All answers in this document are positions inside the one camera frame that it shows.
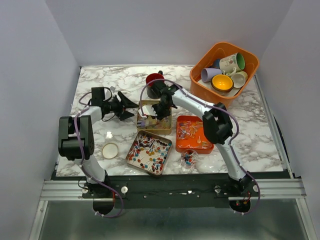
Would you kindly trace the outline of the gold tin of jelly candies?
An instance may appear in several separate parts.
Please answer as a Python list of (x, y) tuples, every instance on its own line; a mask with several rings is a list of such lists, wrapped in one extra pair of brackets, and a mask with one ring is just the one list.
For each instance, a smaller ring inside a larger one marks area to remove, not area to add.
[(172, 133), (172, 112), (170, 111), (169, 116), (162, 120), (148, 117), (143, 118), (140, 114), (137, 114), (136, 128), (138, 131), (143, 130), (154, 133), (156, 135), (170, 135)]

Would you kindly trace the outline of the orange tray of candies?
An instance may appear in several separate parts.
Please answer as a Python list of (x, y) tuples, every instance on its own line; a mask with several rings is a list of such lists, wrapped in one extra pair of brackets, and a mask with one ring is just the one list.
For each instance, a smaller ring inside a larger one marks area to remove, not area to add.
[(181, 115), (176, 120), (175, 150), (179, 153), (191, 149), (198, 154), (210, 154), (214, 144), (204, 135), (202, 120), (197, 116)]

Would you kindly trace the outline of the gold tin of lollipops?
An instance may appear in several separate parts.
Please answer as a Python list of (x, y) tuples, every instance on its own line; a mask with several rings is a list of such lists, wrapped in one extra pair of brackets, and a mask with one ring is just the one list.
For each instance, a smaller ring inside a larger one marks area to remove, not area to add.
[(171, 140), (140, 130), (129, 148), (125, 161), (129, 167), (159, 177), (164, 172), (172, 146)]

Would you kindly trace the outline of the clear glass jar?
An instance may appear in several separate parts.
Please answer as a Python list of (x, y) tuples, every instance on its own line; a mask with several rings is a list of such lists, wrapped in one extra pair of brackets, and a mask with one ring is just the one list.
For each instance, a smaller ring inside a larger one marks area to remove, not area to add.
[(186, 149), (181, 153), (180, 166), (186, 170), (193, 170), (199, 160), (198, 153), (193, 149)]

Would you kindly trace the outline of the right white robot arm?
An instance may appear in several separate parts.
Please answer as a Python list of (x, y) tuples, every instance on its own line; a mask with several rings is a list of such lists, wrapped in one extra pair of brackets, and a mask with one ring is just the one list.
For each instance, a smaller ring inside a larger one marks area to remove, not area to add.
[(234, 119), (236, 133), (233, 133), (233, 116), (223, 103), (207, 102), (174, 82), (172, 85), (166, 85), (165, 82), (165, 79), (155, 79), (146, 84), (160, 98), (159, 103), (151, 107), (151, 114), (160, 120), (169, 114), (171, 108), (182, 107), (201, 118), (205, 138), (218, 148), (226, 164), (230, 181), (228, 190), (236, 196), (243, 195), (252, 177), (244, 169), (233, 145), (234, 138), (239, 134), (238, 122)]

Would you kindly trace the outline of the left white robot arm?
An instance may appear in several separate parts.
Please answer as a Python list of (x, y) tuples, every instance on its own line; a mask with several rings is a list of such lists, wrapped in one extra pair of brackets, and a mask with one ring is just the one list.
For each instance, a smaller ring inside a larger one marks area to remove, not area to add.
[(128, 109), (136, 109), (138, 104), (129, 100), (121, 91), (106, 97), (108, 87), (93, 87), (89, 94), (90, 103), (75, 116), (62, 116), (58, 123), (58, 152), (69, 161), (74, 161), (86, 177), (90, 190), (104, 198), (115, 192), (110, 179), (94, 156), (95, 141), (93, 124), (104, 121), (105, 115), (113, 113), (120, 121), (134, 116)]

